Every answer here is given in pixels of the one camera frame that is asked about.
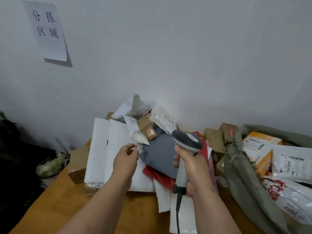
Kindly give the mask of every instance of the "wooden table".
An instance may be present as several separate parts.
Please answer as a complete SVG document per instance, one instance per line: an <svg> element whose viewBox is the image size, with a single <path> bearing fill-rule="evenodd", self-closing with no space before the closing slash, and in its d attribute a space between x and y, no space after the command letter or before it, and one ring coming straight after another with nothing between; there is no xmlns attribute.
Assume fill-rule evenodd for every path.
<svg viewBox="0 0 312 234"><path fill-rule="evenodd" d="M220 196L242 233L262 233L223 190ZM89 200L84 183L75 185L65 168L31 205L10 234L52 234L58 231ZM155 193L127 192L116 234L169 233L170 212L158 213Z"/></svg>

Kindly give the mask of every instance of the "gray plastic bag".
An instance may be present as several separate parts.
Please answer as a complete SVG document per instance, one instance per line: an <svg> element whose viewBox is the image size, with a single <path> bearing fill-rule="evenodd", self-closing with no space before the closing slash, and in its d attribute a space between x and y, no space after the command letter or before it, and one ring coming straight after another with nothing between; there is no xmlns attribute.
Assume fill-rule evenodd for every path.
<svg viewBox="0 0 312 234"><path fill-rule="evenodd" d="M291 142L302 147L312 148L312 137L289 133L261 125L243 125L235 133L235 142L227 146L224 156L224 171L228 186L235 201L248 218L264 233L312 233L312 227L302 225L291 230L280 209L261 185L252 162L242 151L242 138L256 131Z"/></svg>

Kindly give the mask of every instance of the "wall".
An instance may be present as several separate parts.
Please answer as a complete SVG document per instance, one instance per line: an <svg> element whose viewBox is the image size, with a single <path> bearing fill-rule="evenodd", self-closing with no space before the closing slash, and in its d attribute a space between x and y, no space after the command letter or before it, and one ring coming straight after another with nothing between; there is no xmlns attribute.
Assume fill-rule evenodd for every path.
<svg viewBox="0 0 312 234"><path fill-rule="evenodd" d="M312 0L36 1L56 4L71 63L45 61L21 0L1 0L0 110L26 141L81 146L133 93L185 130L312 136Z"/></svg>

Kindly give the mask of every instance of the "forearm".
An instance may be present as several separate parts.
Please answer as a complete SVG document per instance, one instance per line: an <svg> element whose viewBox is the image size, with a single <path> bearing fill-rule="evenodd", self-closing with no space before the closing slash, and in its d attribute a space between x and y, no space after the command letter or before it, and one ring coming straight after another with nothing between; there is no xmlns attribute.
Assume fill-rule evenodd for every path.
<svg viewBox="0 0 312 234"><path fill-rule="evenodd" d="M198 234L241 233L230 212L213 187L193 194L196 228Z"/></svg>
<svg viewBox="0 0 312 234"><path fill-rule="evenodd" d="M112 176L58 234L114 233L126 192L125 182Z"/></svg>

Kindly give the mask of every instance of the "hand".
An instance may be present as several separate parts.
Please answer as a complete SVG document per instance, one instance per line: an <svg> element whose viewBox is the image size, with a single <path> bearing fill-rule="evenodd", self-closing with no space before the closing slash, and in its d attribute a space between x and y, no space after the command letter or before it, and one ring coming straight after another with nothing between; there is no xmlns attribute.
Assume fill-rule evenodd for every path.
<svg viewBox="0 0 312 234"><path fill-rule="evenodd" d="M201 192L207 188L212 188L214 190L205 158L199 153L192 157L187 150L181 148L179 145L176 145L174 150L177 152L177 155L174 156L176 160L174 162L174 167L179 167L180 157L185 163L185 171L189 179L186 185L187 193L193 197L195 193Z"/></svg>
<svg viewBox="0 0 312 234"><path fill-rule="evenodd" d="M113 178L124 182L127 190L130 189L132 177L138 165L139 150L132 150L134 144L124 145L120 148L113 163Z"/></svg>

